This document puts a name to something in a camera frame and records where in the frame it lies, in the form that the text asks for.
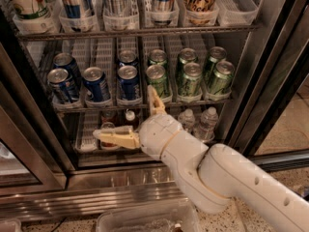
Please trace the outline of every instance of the green can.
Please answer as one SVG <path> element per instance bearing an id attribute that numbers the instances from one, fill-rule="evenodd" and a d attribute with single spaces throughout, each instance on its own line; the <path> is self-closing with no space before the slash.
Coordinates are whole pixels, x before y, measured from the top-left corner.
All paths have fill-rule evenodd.
<path id="1" fill-rule="evenodd" d="M 216 64 L 207 86 L 212 95 L 224 95 L 228 92 L 234 76 L 235 67 L 231 62 L 220 61 Z"/>
<path id="2" fill-rule="evenodd" d="M 152 65 L 160 65 L 166 71 L 168 70 L 167 55 L 164 50 L 154 49 L 151 51 L 148 58 L 148 66 Z"/>
<path id="3" fill-rule="evenodd" d="M 170 89 L 166 70 L 160 65 L 151 65 L 146 70 L 147 82 L 153 85 L 161 98 L 169 97 Z"/>
<path id="4" fill-rule="evenodd" d="M 192 48 L 184 48 L 178 54 L 177 57 L 177 66 L 175 72 L 175 78 L 178 85 L 180 85 L 180 81 L 183 76 L 183 67 L 187 63 L 196 63 L 198 61 L 198 56 L 196 51 Z"/>
<path id="5" fill-rule="evenodd" d="M 214 46 L 210 50 L 210 56 L 206 62 L 206 65 L 204 67 L 204 81 L 205 84 L 208 85 L 210 81 L 211 74 L 213 72 L 213 69 L 216 65 L 221 60 L 226 59 L 227 52 L 224 48 L 219 47 L 219 46 Z"/>
<path id="6" fill-rule="evenodd" d="M 202 67 L 198 63 L 185 64 L 178 94 L 182 97 L 197 96 L 201 87 L 202 72 Z"/>

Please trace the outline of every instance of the white bottle cap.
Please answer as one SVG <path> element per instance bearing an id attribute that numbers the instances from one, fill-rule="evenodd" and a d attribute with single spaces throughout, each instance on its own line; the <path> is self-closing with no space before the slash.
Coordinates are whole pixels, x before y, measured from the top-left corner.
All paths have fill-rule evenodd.
<path id="1" fill-rule="evenodd" d="M 186 109 L 185 111 L 184 111 L 184 116 L 185 117 L 192 117 L 193 116 L 193 111 L 192 111 L 192 109 Z"/>
<path id="2" fill-rule="evenodd" d="M 135 113 L 133 111 L 131 111 L 131 110 L 128 110 L 126 112 L 126 119 L 128 121 L 133 121 L 135 119 Z"/>
<path id="3" fill-rule="evenodd" d="M 209 112 L 210 115 L 216 114 L 216 109 L 215 109 L 215 107 L 211 106 L 211 107 L 208 109 L 208 112 Z"/>

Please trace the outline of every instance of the dark blue can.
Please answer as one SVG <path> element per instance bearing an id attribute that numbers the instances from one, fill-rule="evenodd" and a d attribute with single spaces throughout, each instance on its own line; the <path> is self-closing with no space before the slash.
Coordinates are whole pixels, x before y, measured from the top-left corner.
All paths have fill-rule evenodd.
<path id="1" fill-rule="evenodd" d="M 72 76 L 65 69 L 54 69 L 47 75 L 47 81 L 59 103 L 73 103 L 79 99 L 79 91 Z"/>
<path id="2" fill-rule="evenodd" d="M 132 50 L 123 50 L 118 56 L 118 68 L 122 66 L 133 66 L 138 70 L 139 61 L 137 55 Z"/>
<path id="3" fill-rule="evenodd" d="M 76 60 L 68 53 L 59 53 L 54 57 L 54 68 L 63 68 L 72 76 L 76 86 L 80 89 L 81 73 Z"/>
<path id="4" fill-rule="evenodd" d="M 91 92 L 93 102 L 105 102 L 110 99 L 104 71 L 98 67 L 89 67 L 83 73 L 83 83 Z"/>
<path id="5" fill-rule="evenodd" d="M 139 99 L 141 91 L 137 69 L 133 66 L 122 66 L 117 74 L 121 99 L 126 101 Z"/>

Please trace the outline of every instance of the refrigerator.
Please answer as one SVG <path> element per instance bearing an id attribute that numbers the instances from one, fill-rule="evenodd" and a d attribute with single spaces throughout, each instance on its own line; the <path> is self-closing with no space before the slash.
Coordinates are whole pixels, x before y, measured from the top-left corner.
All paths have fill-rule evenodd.
<path id="1" fill-rule="evenodd" d="M 198 120 L 205 109 L 216 108 L 219 119 L 209 146 L 229 145 L 266 171 L 309 165 L 308 149 L 256 154 L 307 77 L 309 0 L 217 0 L 214 17 L 202 26 L 190 24 L 182 0 L 176 0 L 171 23 L 161 27 L 150 20 L 152 0 L 130 0 L 123 30 L 113 28 L 118 21 L 105 13 L 103 0 L 92 0 L 94 26 L 88 32 L 72 31 L 57 1 L 51 30 L 34 34 L 16 18 L 10 0 L 1 0 L 0 218 L 99 214 L 185 197 L 163 163 L 140 149 L 106 150 L 92 135 L 102 112 L 117 111 L 118 125 L 127 109 L 138 111 L 140 123 L 150 116 L 145 70 L 153 49 L 168 56 L 169 114 L 177 118 L 190 108 Z M 236 14 L 224 12 L 230 2 Z M 250 14 L 251 21 L 237 21 L 239 14 Z M 174 78 L 179 52 L 193 48 L 204 66 L 214 46 L 225 48 L 235 66 L 231 94 L 211 100 L 201 88 L 193 100 L 182 99 Z M 121 99 L 116 80 L 117 59 L 126 49 L 139 60 L 141 96 L 134 101 Z M 82 87 L 78 101 L 59 103 L 47 75 L 60 52 L 73 56 L 81 71 L 104 70 L 110 99 L 92 102 Z"/>

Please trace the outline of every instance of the plastic bottle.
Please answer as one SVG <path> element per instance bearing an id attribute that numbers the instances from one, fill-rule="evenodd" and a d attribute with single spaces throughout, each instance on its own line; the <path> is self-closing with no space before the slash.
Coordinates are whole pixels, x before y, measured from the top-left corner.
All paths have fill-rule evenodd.
<path id="1" fill-rule="evenodd" d="M 181 112 L 178 116 L 178 121 L 182 123 L 184 130 L 192 133 L 195 124 L 195 117 L 191 109 L 186 109 L 184 112 Z"/>
<path id="2" fill-rule="evenodd" d="M 183 232 L 182 226 L 179 223 L 176 223 L 172 228 L 171 232 Z"/>
<path id="3" fill-rule="evenodd" d="M 211 106 L 202 113 L 199 123 L 194 127 L 193 135 L 203 143 L 212 141 L 217 122 L 218 114 L 216 109 Z"/>
<path id="4" fill-rule="evenodd" d="M 125 114 L 125 125 L 133 126 L 133 129 L 136 130 L 139 126 L 139 119 L 135 115 L 135 112 L 132 110 L 127 110 Z"/>

